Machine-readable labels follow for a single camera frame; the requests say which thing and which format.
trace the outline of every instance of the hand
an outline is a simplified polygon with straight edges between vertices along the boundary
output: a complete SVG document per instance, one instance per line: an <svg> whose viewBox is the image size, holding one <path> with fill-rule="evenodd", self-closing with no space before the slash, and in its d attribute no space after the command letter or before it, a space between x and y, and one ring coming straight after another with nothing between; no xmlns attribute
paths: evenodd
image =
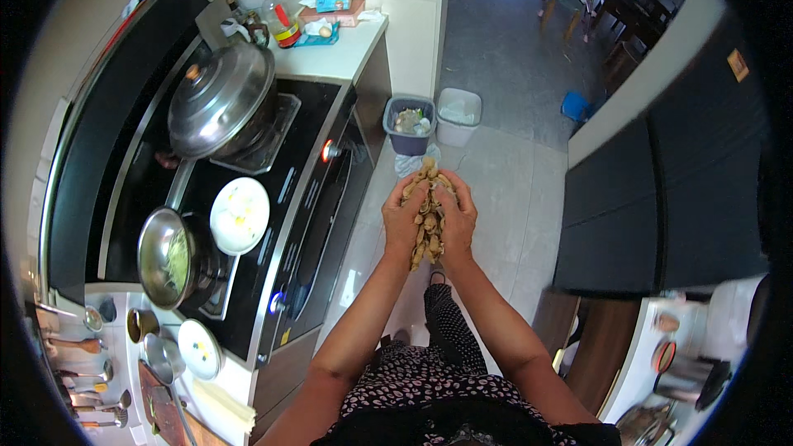
<svg viewBox="0 0 793 446"><path fill-rule="evenodd" d="M457 193L455 200L445 187L438 186L435 189L435 198L443 206L446 218L441 233L444 250L442 261L446 267L446 262L457 263L473 259L471 240L477 226L478 212L471 198L471 187L451 171L441 169L440 173L449 178Z"/></svg>
<svg viewBox="0 0 793 446"><path fill-rule="evenodd" d="M404 257L405 267L410 266L415 237L419 233L419 226L413 222L413 219L418 215L421 203L427 198L430 187L429 182L421 181L415 186L408 201L401 206L402 190L413 182L413 177L416 174L413 173L400 180L382 208L383 223L385 224L385 255Z"/></svg>

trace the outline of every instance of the tiled floor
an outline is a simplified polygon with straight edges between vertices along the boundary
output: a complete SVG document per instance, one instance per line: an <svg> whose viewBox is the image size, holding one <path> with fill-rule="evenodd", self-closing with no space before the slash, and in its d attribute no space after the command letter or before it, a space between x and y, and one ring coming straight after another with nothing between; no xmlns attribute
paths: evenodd
<svg viewBox="0 0 793 446"><path fill-rule="evenodd" d="M464 149L439 146L440 167L452 169L469 183L479 210L474 258L501 295L532 322L539 294L550 284L556 263L567 154L487 126L477 129ZM397 182L394 155L387 142L342 263L320 344L382 256L385 232L380 207ZM409 276L385 333L411 327L412 342L427 343L422 295L429 272L425 260ZM484 352L489 370L499 373Z"/></svg>
<svg viewBox="0 0 793 446"><path fill-rule="evenodd" d="M567 151L574 123L561 117L565 94L590 101L603 94L601 62L613 46L610 21L583 40L579 23L568 43L572 13L558 6L544 31L541 0L449 0L441 88L482 99L482 124Z"/></svg>

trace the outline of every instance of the wooden cutting board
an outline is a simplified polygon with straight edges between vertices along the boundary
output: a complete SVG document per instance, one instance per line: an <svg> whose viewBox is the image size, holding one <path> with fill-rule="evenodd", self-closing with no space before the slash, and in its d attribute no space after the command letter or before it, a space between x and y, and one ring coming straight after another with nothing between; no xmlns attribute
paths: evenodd
<svg viewBox="0 0 793 446"><path fill-rule="evenodd" d="M176 404L171 399L168 388L154 377L152 370L144 361L138 361L138 373L140 374L140 390L144 397L144 409L148 423L156 421L160 436L171 446L190 446L190 441L187 440L187 435L182 427L182 421L179 420L179 411L176 410ZM164 392L156 391L158 388L164 389ZM149 406L149 399L152 400L151 406ZM152 418L152 408L156 420ZM198 446L228 446L228 443L216 436L187 410L185 410L185 415Z"/></svg>

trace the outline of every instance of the polka dot dress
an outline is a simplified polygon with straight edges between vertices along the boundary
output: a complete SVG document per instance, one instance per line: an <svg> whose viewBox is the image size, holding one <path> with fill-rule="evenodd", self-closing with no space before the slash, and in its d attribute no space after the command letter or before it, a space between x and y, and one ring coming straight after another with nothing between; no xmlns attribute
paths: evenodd
<svg viewBox="0 0 793 446"><path fill-rule="evenodd" d="M550 430L554 444L576 443L543 421L540 413L522 399L512 382L498 375L488 375L479 344L451 297L451 286L431 284L424 292L424 311L430 331L429 346L407 346L394 341L381 348L344 398L340 421L365 410L417 407L442 400L483 399L522 410L541 427ZM328 433L333 432L338 423ZM448 444L450 439L428 432L423 443Z"/></svg>

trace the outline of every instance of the white bowl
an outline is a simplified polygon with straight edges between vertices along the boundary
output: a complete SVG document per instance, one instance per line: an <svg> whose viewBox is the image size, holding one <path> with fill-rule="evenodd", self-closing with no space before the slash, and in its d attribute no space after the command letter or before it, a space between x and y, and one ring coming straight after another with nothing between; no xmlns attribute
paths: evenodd
<svg viewBox="0 0 793 446"><path fill-rule="evenodd" d="M215 379L223 366L223 352L201 322L189 318L179 327L179 353L187 368L200 380Z"/></svg>
<svg viewBox="0 0 793 446"><path fill-rule="evenodd" d="M262 240L270 220L270 198L257 180L229 181L215 197L209 228L217 248L232 256L244 255Z"/></svg>

